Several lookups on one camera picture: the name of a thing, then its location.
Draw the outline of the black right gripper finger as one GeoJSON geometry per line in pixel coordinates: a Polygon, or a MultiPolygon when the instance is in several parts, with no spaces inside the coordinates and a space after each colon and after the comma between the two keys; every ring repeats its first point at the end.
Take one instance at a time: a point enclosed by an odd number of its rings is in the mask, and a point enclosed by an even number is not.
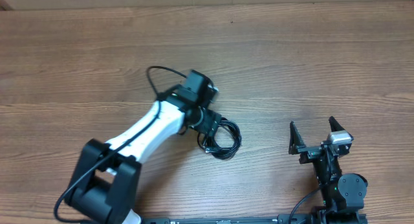
{"type": "Polygon", "coordinates": [[[332,132],[345,130],[333,116],[329,117],[329,124],[332,132]]]}
{"type": "Polygon", "coordinates": [[[305,148],[305,147],[306,147],[306,144],[304,143],[301,135],[299,134],[294,121],[291,121],[290,122],[289,154],[291,155],[299,154],[301,153],[302,148],[305,148]]]}

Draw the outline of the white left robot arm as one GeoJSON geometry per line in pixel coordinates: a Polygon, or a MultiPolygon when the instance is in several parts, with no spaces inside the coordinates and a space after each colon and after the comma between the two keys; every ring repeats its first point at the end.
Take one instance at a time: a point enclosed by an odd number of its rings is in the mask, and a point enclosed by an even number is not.
{"type": "Polygon", "coordinates": [[[142,165],[182,128],[212,136],[221,116],[208,106],[218,88],[191,71],[183,84],[156,94],[151,109],[119,136],[89,140],[60,201],[86,216],[84,223],[142,223],[133,210],[142,165]]]}

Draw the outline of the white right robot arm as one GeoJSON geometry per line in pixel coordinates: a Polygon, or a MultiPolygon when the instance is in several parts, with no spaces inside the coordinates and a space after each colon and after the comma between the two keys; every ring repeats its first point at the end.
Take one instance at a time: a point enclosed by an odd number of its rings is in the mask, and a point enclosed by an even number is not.
{"type": "Polygon", "coordinates": [[[354,137],[333,117],[331,132],[318,146],[307,146],[294,122],[290,123],[289,154],[299,155],[300,164],[311,163],[318,187],[302,198],[289,214],[288,223],[367,223],[364,208],[368,182],[360,174],[343,174],[338,159],[349,153],[354,137]],[[309,214],[296,211],[306,200],[320,192],[323,205],[313,207],[309,214]]]}

